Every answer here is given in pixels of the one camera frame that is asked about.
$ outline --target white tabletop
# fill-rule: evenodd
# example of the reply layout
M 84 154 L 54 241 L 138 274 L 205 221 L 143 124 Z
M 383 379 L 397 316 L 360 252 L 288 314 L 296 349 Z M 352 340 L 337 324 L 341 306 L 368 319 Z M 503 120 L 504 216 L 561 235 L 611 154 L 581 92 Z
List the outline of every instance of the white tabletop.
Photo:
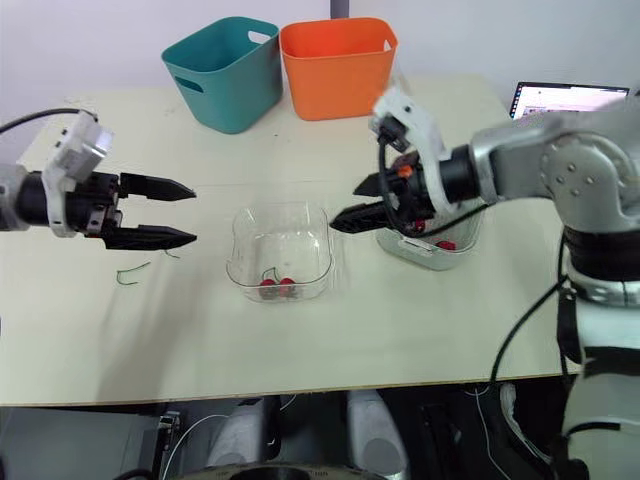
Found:
M 508 117 L 474 76 L 409 80 L 449 147 Z M 0 235 L 0 404 L 93 404 L 486 379 L 500 342 L 553 282 L 560 223 L 544 201 L 487 211 L 468 261 L 433 272 L 380 249 L 373 232 L 334 232 L 320 297 L 265 305 L 227 278 L 231 221 L 253 203 L 308 200 L 329 216 L 376 168 L 367 118 L 305 122 L 283 100 L 247 132 L 198 124 L 175 89 L 70 98 L 115 133 L 99 171 L 173 178 L 198 198 L 123 200 L 124 224 L 170 225 L 198 241 L 107 251 L 44 228 Z M 63 118 L 22 162 L 41 169 Z M 151 264 L 116 283 L 116 270 Z M 522 329 L 501 376 L 559 371 L 551 301 Z

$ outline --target laptop screen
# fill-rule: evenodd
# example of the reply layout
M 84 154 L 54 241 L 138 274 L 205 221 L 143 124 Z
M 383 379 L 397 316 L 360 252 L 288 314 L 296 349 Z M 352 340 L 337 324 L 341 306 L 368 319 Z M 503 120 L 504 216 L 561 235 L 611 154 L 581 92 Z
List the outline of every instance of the laptop screen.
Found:
M 628 88 L 520 82 L 511 118 L 538 112 L 590 112 L 629 94 Z

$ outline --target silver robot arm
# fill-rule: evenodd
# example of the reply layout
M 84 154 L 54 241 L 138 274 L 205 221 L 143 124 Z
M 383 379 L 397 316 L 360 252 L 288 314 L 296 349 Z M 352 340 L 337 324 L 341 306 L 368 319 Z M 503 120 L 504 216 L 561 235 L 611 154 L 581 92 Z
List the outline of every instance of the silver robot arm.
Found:
M 582 364 L 567 402 L 557 473 L 634 478 L 640 465 L 640 101 L 528 116 L 479 132 L 449 155 L 433 119 L 398 90 L 379 100 L 371 126 L 380 144 L 379 172 L 354 193 L 383 200 L 343 210 L 332 222 L 337 230 L 387 227 L 420 237 L 432 233 L 421 231 L 420 220 L 448 215 L 462 200 L 554 202 L 569 249 L 571 287 L 560 302 L 577 337 L 569 343 L 578 345 L 567 355 Z M 387 168 L 387 145 L 414 150 Z

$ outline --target black cable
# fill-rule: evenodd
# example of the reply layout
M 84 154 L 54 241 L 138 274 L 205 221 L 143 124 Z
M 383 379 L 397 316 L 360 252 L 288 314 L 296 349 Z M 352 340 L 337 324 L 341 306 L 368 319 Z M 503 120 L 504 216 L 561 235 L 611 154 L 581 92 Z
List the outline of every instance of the black cable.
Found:
M 520 320 L 518 320 L 518 322 L 513 326 L 513 328 L 511 329 L 511 331 L 507 335 L 507 337 L 502 342 L 502 345 L 500 346 L 500 350 L 498 350 L 498 354 L 496 355 L 496 359 L 493 362 L 493 367 L 491 368 L 491 377 L 489 378 L 489 387 L 490 387 L 491 390 L 493 390 L 494 395 L 495 395 L 496 399 L 498 399 L 498 401 L 499 401 L 499 398 L 498 398 L 499 396 L 497 394 L 497 388 L 496 388 L 497 377 L 498 377 L 498 368 L 500 368 L 500 362 L 502 362 L 502 357 L 504 356 L 505 352 L 507 351 L 507 348 L 509 347 L 509 344 L 511 343 L 511 340 L 513 340 L 513 337 L 516 336 L 516 333 L 518 333 L 518 330 L 520 330 L 522 325 L 524 325 L 524 323 L 527 320 L 529 320 L 531 315 L 533 315 L 536 312 L 536 310 L 538 310 L 538 308 L 540 308 L 542 306 L 542 304 L 544 302 L 546 302 L 549 299 L 549 297 L 551 297 L 551 295 L 553 295 L 557 290 L 559 290 L 562 287 L 562 284 L 566 280 L 567 280 L 567 276 L 566 275 L 562 275 L 558 279 L 558 281 L 551 288 L 549 288 L 549 290 L 547 290 L 544 293 L 544 295 L 542 295 L 536 301 L 536 303 L 534 303 L 531 306 L 531 308 L 529 308 L 529 310 L 527 310 L 525 312 L 525 314 L 522 317 L 520 317 Z
M 389 223 L 391 223 L 391 226 L 396 229 L 398 232 L 400 232 L 401 235 L 404 235 L 405 237 L 409 237 L 409 238 L 423 238 L 423 237 L 428 237 L 431 235 L 437 235 L 439 233 L 442 233 L 446 230 L 449 230 L 450 228 L 455 227 L 456 225 L 458 225 L 459 223 L 462 223 L 466 220 L 468 220 L 469 218 L 473 217 L 474 215 L 477 215 L 478 213 L 482 212 L 483 210 L 486 210 L 487 208 L 489 208 L 491 205 L 481 205 L 477 208 L 474 208 L 473 210 L 465 213 L 464 215 L 456 218 L 455 220 L 452 220 L 449 223 L 445 223 L 444 225 L 441 225 L 438 228 L 434 228 L 433 230 L 429 230 L 426 232 L 413 232 L 409 229 L 407 229 L 404 225 L 404 223 L 402 222 L 402 220 L 400 220 L 400 218 L 398 217 L 395 208 L 393 208 L 393 205 L 391 205 L 391 198 L 390 198 L 390 192 L 389 192 L 389 185 L 387 184 L 387 177 L 386 177 L 386 172 L 387 172 L 387 160 L 386 160 L 386 154 L 385 154 L 385 149 L 387 147 L 388 144 L 388 140 L 385 137 L 380 137 L 378 139 L 378 144 L 379 144 L 379 148 L 378 148 L 378 184 L 379 184 L 379 188 L 380 188 L 380 194 L 382 196 L 382 204 L 384 205 L 384 210 L 385 213 L 387 214 L 387 218 L 389 219 Z
M 124 472 L 118 475 L 113 480 L 130 480 L 132 478 L 146 478 L 147 480 L 156 480 L 155 478 L 153 478 L 153 473 L 151 473 L 149 470 L 145 470 L 144 468 L 129 470 L 128 472 Z
M 564 232 L 562 232 L 560 236 L 560 245 L 558 246 L 558 265 L 556 269 L 556 280 L 559 282 L 562 278 L 562 267 L 564 266 L 564 248 L 566 244 L 566 239 L 564 237 Z M 560 369 L 562 370 L 562 383 L 566 390 L 571 388 L 571 377 L 569 376 L 569 368 L 567 367 L 567 357 L 564 354 L 564 349 L 562 345 L 558 343 L 558 349 L 560 350 Z
M 95 113 L 91 113 L 81 108 L 52 108 L 50 110 L 42 110 L 40 112 L 30 113 L 29 115 L 25 115 L 24 117 L 16 118 L 15 120 L 12 120 L 9 123 L 5 123 L 4 125 L 0 126 L 0 135 L 11 130 L 12 128 L 22 125 L 23 123 L 27 123 L 32 120 L 37 120 L 38 118 L 49 117 L 51 115 L 62 115 L 65 113 L 77 114 L 80 112 L 87 112 L 89 115 L 91 115 L 95 119 L 96 122 L 98 121 L 98 116 Z
M 450 228 L 455 227 L 456 225 L 458 225 L 459 223 L 464 222 L 465 220 L 468 220 L 469 218 L 473 217 L 474 215 L 477 215 L 478 213 L 482 212 L 483 210 L 486 210 L 487 208 L 489 208 L 491 205 L 488 204 L 484 204 L 484 205 L 480 205 L 477 208 L 474 208 L 473 210 L 468 211 L 467 213 L 465 213 L 464 215 L 456 218 L 455 220 L 450 221 L 449 223 L 445 223 L 444 225 L 438 227 L 438 228 L 434 228 L 433 230 L 428 230 L 426 232 L 422 232 L 422 234 L 420 234 L 421 237 L 429 237 L 431 235 L 437 235 L 439 233 L 444 232 L 445 230 L 449 230 Z

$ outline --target transparent plastic bin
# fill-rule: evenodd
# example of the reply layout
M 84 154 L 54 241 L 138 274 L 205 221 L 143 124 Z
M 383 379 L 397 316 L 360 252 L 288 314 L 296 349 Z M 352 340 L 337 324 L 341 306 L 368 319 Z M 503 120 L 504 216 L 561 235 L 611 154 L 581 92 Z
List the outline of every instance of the transparent plastic bin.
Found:
M 480 206 L 477 200 L 463 202 L 460 209 L 450 217 L 441 217 L 427 222 L 427 229 L 438 228 L 465 213 Z M 387 252 L 417 263 L 431 270 L 450 270 L 462 263 L 473 250 L 480 235 L 480 226 L 484 212 L 481 212 L 468 220 L 459 223 L 455 227 L 423 238 L 407 238 L 396 230 L 388 228 L 378 230 L 376 239 L 378 244 Z M 454 242 L 455 250 L 440 248 L 436 243 L 440 241 Z
M 233 221 L 233 239 L 227 274 L 250 300 L 304 300 L 327 287 L 332 257 L 321 208 L 306 202 L 245 208 Z

